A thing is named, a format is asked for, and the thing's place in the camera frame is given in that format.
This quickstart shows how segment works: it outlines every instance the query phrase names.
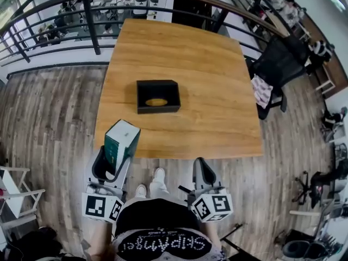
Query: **table top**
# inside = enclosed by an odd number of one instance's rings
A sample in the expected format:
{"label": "table top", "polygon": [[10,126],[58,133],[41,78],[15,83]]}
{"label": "table top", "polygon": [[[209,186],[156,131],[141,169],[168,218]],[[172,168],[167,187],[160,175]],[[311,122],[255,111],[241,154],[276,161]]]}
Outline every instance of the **table top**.
{"label": "table top", "polygon": [[270,11],[266,11],[266,14],[272,21],[274,26],[279,30],[279,32],[281,32],[284,36],[290,36],[290,33],[288,32],[284,24],[279,20],[277,16],[275,16],[275,14],[271,13]]}
{"label": "table top", "polygon": [[[176,113],[137,114],[136,81],[172,79]],[[237,41],[180,24],[126,19],[101,94],[95,148],[119,119],[141,128],[136,157],[263,154],[256,100]]]}

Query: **shoe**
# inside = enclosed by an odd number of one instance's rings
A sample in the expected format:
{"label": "shoe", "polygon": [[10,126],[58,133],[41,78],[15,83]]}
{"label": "shoe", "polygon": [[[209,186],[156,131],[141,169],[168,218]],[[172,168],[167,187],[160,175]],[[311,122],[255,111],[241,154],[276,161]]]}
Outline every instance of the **shoe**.
{"label": "shoe", "polygon": [[135,190],[135,197],[146,198],[146,187],[143,184],[138,185]]}
{"label": "shoe", "polygon": [[165,177],[164,169],[161,167],[157,168],[153,177],[154,182],[164,183],[164,177]]}

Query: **office chair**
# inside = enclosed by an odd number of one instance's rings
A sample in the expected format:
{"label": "office chair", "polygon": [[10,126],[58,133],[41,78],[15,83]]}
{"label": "office chair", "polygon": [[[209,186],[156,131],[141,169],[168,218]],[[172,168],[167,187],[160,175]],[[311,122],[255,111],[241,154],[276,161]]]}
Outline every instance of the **office chair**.
{"label": "office chair", "polygon": [[307,195],[309,195],[312,200],[311,207],[313,209],[315,205],[321,200],[324,185],[330,185],[331,181],[347,177],[348,160],[341,160],[337,168],[330,171],[329,173],[316,172],[310,179],[310,185],[308,185],[308,172],[304,171],[303,174],[306,175],[306,183],[304,184],[301,179],[297,177],[295,178],[295,181],[302,186],[302,192],[292,201],[299,202],[299,205],[304,205]]}
{"label": "office chair", "polygon": [[257,104],[258,116],[261,120],[266,119],[272,107],[280,106],[282,112],[286,111],[287,99],[282,87],[306,74],[304,64],[307,58],[308,51],[305,45],[292,35],[283,39],[273,36],[259,59],[255,62],[246,60],[251,79],[256,74],[273,86],[271,99],[266,108],[263,109]]}
{"label": "office chair", "polygon": [[283,247],[283,254],[294,260],[323,260],[328,257],[329,252],[319,242],[309,243],[307,241],[291,241]]}
{"label": "office chair", "polygon": [[[38,38],[38,44],[42,44],[42,43],[47,42],[47,41],[48,41],[48,39],[46,37],[44,37],[44,36],[40,36]],[[44,45],[40,45],[40,47],[46,47],[46,46],[48,46],[47,43],[44,44]]]}

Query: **box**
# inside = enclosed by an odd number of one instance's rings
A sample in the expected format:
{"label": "box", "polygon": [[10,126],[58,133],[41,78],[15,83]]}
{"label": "box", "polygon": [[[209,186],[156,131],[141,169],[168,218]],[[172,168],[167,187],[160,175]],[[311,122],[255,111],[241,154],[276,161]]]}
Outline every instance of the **box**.
{"label": "box", "polygon": [[82,193],[82,215],[86,218],[115,223],[122,206],[117,196]]}
{"label": "box", "polygon": [[140,128],[134,127],[125,120],[119,120],[105,133],[105,158],[116,173],[127,157],[135,155]]}
{"label": "box", "polygon": [[[179,87],[173,80],[138,80],[136,93],[138,114],[177,112],[181,106]],[[149,105],[151,100],[166,103]]]}

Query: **wooden floor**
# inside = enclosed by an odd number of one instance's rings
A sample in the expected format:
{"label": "wooden floor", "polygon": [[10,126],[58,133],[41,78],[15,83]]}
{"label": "wooden floor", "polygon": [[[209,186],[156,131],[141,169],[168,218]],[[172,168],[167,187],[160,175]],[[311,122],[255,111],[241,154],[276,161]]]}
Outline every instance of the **wooden floor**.
{"label": "wooden floor", "polygon": [[[58,231],[66,251],[81,256],[80,242],[89,240],[93,221],[81,217],[83,168],[92,152],[99,98],[106,66],[64,67],[12,76],[0,93],[0,141],[10,166],[28,167],[34,189],[46,189],[39,202],[39,225]],[[308,77],[285,88],[288,110],[270,111],[261,121],[265,155],[255,158],[210,160],[229,188],[234,214],[219,223],[219,233],[245,223],[232,240],[261,260],[275,260],[274,237],[293,227],[308,230],[315,221],[289,215],[293,182],[303,170],[328,170],[331,149],[319,131],[323,101]],[[166,170],[168,189],[189,187],[191,161],[135,159],[128,196],[151,181],[154,169]]]}

